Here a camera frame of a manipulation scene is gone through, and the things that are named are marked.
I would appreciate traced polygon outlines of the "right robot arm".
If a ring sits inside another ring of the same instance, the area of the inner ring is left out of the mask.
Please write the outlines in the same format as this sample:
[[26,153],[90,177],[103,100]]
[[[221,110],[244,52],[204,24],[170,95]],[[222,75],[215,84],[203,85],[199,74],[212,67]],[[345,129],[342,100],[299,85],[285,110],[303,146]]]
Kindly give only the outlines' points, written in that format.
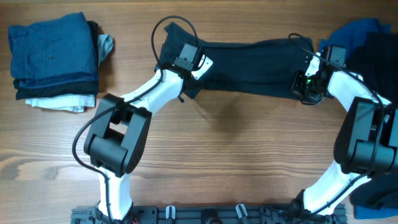
[[335,141],[333,162],[291,201],[290,218],[325,218],[361,185],[397,172],[397,108],[341,63],[316,53],[307,71],[299,73],[293,82],[307,96],[323,98],[330,94],[347,114]]

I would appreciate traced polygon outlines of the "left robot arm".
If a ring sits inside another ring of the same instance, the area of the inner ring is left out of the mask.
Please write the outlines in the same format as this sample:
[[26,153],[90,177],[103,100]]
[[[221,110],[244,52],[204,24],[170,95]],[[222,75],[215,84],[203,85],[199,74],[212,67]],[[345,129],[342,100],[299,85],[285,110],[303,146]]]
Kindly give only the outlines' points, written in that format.
[[187,64],[179,57],[169,69],[157,69],[138,89],[121,97],[105,95],[95,117],[84,125],[88,134],[83,150],[100,181],[96,223],[135,222],[130,174],[143,155],[152,116],[178,98],[189,81],[202,79],[213,61],[203,56],[197,71],[186,70]]

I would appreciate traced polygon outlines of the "dark green t-shirt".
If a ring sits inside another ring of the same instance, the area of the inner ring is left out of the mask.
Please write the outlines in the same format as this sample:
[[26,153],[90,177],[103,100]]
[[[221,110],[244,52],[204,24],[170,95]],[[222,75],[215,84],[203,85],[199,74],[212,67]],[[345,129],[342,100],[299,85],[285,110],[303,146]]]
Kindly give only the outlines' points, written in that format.
[[195,43],[213,62],[198,82],[184,89],[191,99],[206,89],[295,100],[297,96],[290,92],[290,87],[297,72],[307,70],[309,52],[313,50],[308,37],[240,44],[196,40],[174,22],[167,25],[165,31],[167,37],[160,53],[162,64],[174,63],[185,44]]

